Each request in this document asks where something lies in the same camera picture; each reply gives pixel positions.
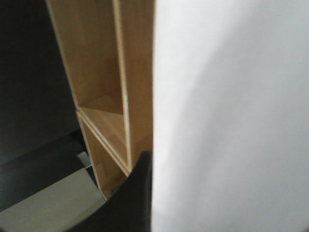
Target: wooden bookcase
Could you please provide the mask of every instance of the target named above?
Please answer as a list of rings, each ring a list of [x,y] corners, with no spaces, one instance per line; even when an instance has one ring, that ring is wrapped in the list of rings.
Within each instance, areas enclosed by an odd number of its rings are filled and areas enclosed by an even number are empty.
[[[154,0],[46,0],[98,186],[152,150]]]

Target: white wall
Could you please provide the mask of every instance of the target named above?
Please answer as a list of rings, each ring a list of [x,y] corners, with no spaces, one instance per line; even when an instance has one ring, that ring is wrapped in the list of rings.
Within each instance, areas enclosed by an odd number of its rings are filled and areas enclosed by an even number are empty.
[[[156,2],[153,231],[303,231],[308,1]]]

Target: black chair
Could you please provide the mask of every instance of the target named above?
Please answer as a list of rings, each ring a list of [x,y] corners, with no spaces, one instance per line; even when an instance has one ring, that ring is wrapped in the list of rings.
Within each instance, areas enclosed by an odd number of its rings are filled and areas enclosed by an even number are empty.
[[[119,190],[67,232],[150,232],[152,154],[142,152]]]

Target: dark floor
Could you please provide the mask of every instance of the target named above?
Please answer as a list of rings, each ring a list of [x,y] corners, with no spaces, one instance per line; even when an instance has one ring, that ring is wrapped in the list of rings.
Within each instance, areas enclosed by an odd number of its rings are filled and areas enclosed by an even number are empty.
[[[85,151],[77,130],[0,166],[0,211],[22,201],[84,166],[76,157]]]

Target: dark wall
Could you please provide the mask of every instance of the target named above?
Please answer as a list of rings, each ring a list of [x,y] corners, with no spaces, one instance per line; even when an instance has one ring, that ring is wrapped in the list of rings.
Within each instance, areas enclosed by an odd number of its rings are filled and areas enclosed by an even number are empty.
[[[0,164],[77,130],[43,0],[0,1]]]

